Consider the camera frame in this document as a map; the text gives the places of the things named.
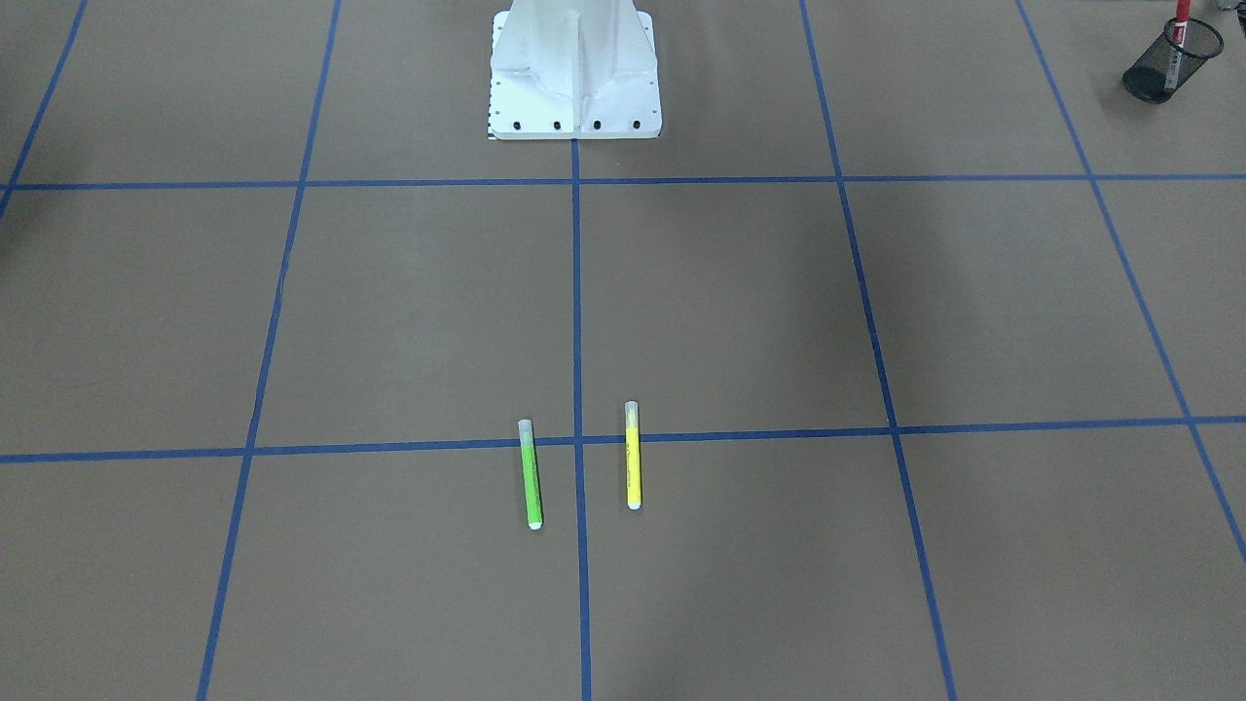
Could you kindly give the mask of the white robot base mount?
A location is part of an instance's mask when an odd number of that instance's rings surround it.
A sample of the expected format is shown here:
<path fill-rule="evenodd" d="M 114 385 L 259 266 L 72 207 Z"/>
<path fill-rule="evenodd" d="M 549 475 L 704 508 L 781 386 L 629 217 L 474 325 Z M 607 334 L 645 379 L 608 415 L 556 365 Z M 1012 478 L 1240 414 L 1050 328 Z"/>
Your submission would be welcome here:
<path fill-rule="evenodd" d="M 654 139 L 654 19 L 632 1 L 513 1 L 493 14 L 492 139 Z"/>

